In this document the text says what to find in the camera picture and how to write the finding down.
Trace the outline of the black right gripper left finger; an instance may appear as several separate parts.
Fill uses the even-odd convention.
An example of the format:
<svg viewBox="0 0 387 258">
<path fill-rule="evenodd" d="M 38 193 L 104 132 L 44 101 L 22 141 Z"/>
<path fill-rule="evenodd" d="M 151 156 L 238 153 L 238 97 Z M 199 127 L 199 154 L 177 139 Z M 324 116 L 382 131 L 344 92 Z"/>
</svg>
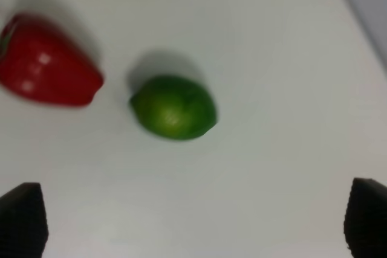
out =
<svg viewBox="0 0 387 258">
<path fill-rule="evenodd" d="M 48 237 L 38 182 L 24 182 L 1 196 L 1 257 L 41 258 Z"/>
</svg>

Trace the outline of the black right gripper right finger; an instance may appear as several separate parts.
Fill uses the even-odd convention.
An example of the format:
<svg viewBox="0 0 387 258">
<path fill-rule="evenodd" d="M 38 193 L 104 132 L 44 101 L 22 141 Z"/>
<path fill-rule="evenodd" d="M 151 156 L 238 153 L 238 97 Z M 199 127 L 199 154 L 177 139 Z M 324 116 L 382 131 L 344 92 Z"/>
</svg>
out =
<svg viewBox="0 0 387 258">
<path fill-rule="evenodd" d="M 386 257 L 386 186 L 354 178 L 343 231 L 353 257 Z"/>
</svg>

